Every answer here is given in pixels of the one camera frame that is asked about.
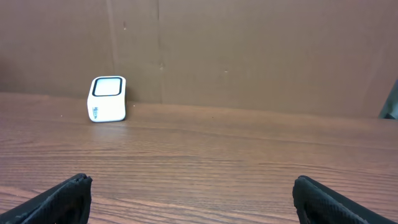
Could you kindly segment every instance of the wood grain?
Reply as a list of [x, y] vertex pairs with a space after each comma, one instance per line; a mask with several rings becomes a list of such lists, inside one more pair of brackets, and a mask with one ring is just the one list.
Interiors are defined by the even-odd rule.
[[90, 223], [298, 223], [308, 175], [398, 221], [398, 123], [129, 102], [94, 124], [86, 101], [0, 93], [0, 212], [84, 172]]

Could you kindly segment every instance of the device screen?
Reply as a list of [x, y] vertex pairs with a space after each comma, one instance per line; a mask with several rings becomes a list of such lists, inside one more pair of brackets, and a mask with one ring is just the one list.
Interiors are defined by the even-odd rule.
[[95, 96], [113, 96], [120, 94], [121, 78], [99, 78], [96, 80], [94, 95]]

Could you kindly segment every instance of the brown tabletop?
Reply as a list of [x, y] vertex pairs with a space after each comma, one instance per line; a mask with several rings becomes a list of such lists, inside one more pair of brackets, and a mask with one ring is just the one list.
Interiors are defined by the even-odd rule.
[[92, 123], [86, 100], [0, 93], [0, 213], [79, 172], [90, 223], [298, 223], [307, 175], [398, 222], [398, 123], [128, 102]]

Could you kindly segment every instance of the brown wall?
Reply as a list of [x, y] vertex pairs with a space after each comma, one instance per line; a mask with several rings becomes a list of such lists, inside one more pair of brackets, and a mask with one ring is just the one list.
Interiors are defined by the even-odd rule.
[[0, 91], [376, 117], [398, 77], [398, 1], [3, 0]]

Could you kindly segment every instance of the white device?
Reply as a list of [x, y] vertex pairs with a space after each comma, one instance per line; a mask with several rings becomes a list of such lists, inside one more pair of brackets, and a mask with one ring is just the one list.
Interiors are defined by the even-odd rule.
[[121, 121], [126, 117], [126, 79], [97, 77], [91, 82], [87, 98], [88, 116], [93, 122]]

